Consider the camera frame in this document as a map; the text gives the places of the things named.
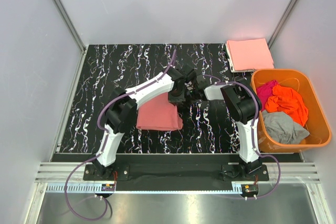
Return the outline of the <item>salmon red t shirt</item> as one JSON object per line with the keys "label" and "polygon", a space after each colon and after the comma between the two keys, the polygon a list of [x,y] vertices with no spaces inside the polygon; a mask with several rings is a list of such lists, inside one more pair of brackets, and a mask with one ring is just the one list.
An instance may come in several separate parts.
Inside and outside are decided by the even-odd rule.
{"label": "salmon red t shirt", "polygon": [[183,127],[183,120],[177,106],[168,100],[168,93],[162,93],[138,109],[136,128],[138,130],[176,131]]}

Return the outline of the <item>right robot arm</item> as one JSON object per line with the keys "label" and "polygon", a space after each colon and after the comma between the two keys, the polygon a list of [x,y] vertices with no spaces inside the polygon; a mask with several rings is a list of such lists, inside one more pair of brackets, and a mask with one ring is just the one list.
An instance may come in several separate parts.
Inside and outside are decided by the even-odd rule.
{"label": "right robot arm", "polygon": [[208,84],[203,76],[185,84],[187,101],[222,100],[231,118],[236,122],[239,136],[239,163],[232,168],[222,168],[224,180],[255,180],[262,166],[257,140],[261,103],[247,82],[215,82]]}

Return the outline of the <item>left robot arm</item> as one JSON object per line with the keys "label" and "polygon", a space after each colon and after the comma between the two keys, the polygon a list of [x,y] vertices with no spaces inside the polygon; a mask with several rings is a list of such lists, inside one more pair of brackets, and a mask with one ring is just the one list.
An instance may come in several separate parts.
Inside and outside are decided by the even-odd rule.
{"label": "left robot arm", "polygon": [[187,102],[187,85],[195,81],[196,72],[191,66],[181,69],[169,66],[138,86],[116,88],[97,121],[104,135],[92,161],[96,173],[106,177],[112,171],[121,139],[134,126],[155,131],[180,130],[183,123],[177,107]]}

